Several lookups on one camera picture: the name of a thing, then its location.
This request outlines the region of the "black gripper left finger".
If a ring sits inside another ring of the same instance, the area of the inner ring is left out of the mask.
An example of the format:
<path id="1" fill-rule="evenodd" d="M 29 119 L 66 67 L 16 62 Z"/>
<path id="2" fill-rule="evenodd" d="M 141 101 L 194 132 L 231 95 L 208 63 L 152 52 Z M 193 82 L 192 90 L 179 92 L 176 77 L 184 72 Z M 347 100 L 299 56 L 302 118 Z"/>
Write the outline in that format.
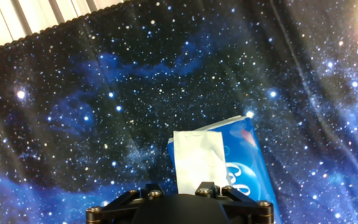
<path id="1" fill-rule="evenodd" d="M 105 206 L 86 209 L 86 224 L 108 224 L 133 218 L 145 202 L 164 196 L 159 184 L 146 184 L 143 189 L 131 189 Z"/>

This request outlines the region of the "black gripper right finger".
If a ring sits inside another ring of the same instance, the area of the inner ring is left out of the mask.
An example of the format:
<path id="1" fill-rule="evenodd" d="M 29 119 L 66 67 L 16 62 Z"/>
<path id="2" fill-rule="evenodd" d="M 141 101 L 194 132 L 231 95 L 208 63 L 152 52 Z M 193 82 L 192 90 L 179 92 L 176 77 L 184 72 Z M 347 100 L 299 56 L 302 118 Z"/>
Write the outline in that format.
<path id="1" fill-rule="evenodd" d="M 202 182 L 195 195 L 209 198 L 213 215 L 224 215 L 231 223 L 274 224 L 273 203 L 252 200 L 233 186 L 219 187 L 214 182 Z"/>

